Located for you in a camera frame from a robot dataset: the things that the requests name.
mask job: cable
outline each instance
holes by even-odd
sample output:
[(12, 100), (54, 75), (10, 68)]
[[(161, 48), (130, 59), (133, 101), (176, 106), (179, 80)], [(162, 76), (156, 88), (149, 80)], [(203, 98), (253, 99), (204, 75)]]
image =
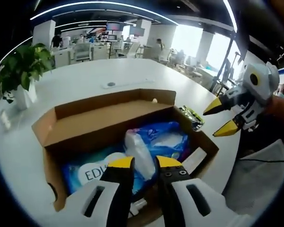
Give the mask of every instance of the cable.
[(257, 161), (257, 162), (267, 162), (267, 163), (278, 163), (278, 162), (284, 162), (284, 160), (277, 160), (277, 161), (265, 161), (260, 159), (239, 159), (238, 161)]

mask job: ceiling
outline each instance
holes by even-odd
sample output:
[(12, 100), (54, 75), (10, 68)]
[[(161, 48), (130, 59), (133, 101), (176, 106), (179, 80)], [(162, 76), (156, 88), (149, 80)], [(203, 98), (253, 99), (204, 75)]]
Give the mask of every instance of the ceiling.
[[(84, 1), (84, 0), (19, 0), (9, 3), (11, 9), (6, 9), (4, 3), (2, 7), (5, 14), (9, 15), (9, 24), (4, 28), (3, 40), (8, 45), (2, 48), (2, 54), (8, 52), (12, 47), (31, 36), (33, 27), (49, 19), (56, 21), (56, 25), (64, 25), (79, 21), (91, 20), (110, 20), (110, 21), (128, 21), (138, 18), (151, 19), (153, 23), (173, 24), (162, 17), (150, 12), (134, 9), (126, 6), (108, 5), (108, 4), (83, 4), (64, 7), (55, 11), (48, 12), (29, 20), (32, 16), (45, 10), (60, 5)], [(161, 15), (185, 15), (190, 17), (202, 17), (212, 21), (218, 21), (232, 26), (232, 22), (223, 0), (111, 0), (121, 2)], [(272, 55), (267, 53), (256, 45), (251, 45), (253, 52), (261, 57), (266, 56), (277, 58), (284, 52), (284, 37), (280, 35), (280, 29), (277, 23), (272, 23), (274, 17), (272, 13), (263, 5), (262, 0), (229, 0), (234, 11), (239, 30), (244, 28), (249, 35), (260, 41), (266, 46)], [(193, 24), (192, 21), (178, 20), (179, 23)], [(89, 25), (104, 25), (104, 23), (90, 23)], [(77, 25), (64, 26), (63, 29), (72, 28)], [(218, 31), (230, 35), (230, 31)]]

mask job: potted plant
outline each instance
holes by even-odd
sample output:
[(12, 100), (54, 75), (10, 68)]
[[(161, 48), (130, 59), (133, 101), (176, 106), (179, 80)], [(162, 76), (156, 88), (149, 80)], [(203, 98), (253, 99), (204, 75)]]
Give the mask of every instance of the potted plant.
[(0, 64), (0, 97), (23, 110), (36, 101), (35, 81), (52, 69), (51, 53), (44, 44), (22, 45)]

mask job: white flower pot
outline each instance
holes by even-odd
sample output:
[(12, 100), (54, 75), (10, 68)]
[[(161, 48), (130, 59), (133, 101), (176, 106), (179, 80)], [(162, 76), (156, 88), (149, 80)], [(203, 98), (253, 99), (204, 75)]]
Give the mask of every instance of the white flower pot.
[(31, 81), (29, 85), (29, 91), (26, 91), (21, 85), (17, 90), (12, 91), (17, 107), (20, 110), (29, 108), (33, 103), (37, 101), (37, 94), (35, 88), (35, 81)]

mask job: cardboard box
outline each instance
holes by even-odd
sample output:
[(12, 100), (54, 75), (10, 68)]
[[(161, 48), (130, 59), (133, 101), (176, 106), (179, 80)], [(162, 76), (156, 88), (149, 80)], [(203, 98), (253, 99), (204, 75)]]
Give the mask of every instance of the cardboard box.
[[(32, 128), (43, 146), (44, 171), (56, 196), (55, 210), (61, 210), (68, 197), (61, 173), (63, 163), (122, 141), (128, 129), (154, 122), (177, 121), (189, 136), (191, 150), (200, 147), (206, 152), (205, 160), (192, 173), (200, 176), (218, 148), (203, 132), (191, 129), (189, 119), (174, 107), (175, 97), (176, 92), (168, 90), (123, 91), (56, 106), (35, 122)], [(154, 187), (147, 192), (149, 205), (130, 218), (129, 225), (144, 225), (158, 218), (161, 211), (155, 191)]]

